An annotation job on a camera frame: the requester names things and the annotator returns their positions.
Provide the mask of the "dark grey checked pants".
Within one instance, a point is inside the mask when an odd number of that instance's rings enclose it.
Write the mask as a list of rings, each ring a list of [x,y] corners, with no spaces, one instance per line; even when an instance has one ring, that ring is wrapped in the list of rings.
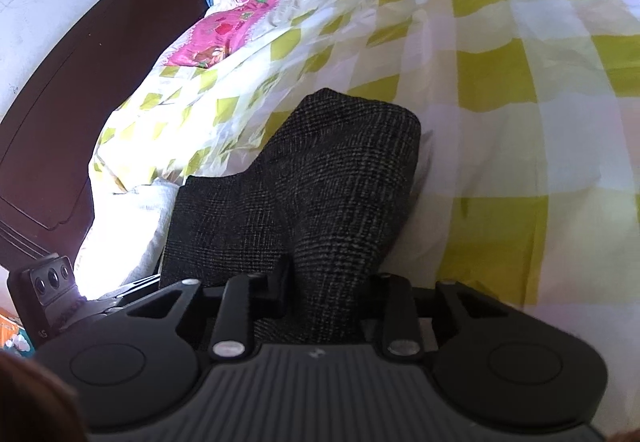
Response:
[[[421,140],[412,112],[322,89],[303,98],[247,169],[179,189],[160,283],[221,286],[283,272],[283,309],[259,339],[350,344],[409,208]]]

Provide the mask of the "dark brown headboard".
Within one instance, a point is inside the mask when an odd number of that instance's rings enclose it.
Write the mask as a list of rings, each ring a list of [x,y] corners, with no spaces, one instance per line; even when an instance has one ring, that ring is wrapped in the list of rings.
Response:
[[[99,0],[58,42],[1,122],[1,264],[75,258],[93,221],[88,164],[108,117],[204,0]]]

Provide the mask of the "yellow checked bed quilt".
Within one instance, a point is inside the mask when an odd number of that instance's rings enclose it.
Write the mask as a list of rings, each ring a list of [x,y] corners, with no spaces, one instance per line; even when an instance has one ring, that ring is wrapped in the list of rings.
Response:
[[[384,269],[587,340],[608,364],[596,425],[636,428],[639,0],[216,0],[99,134],[81,292],[149,274],[186,178],[239,173],[324,87],[422,125]]]

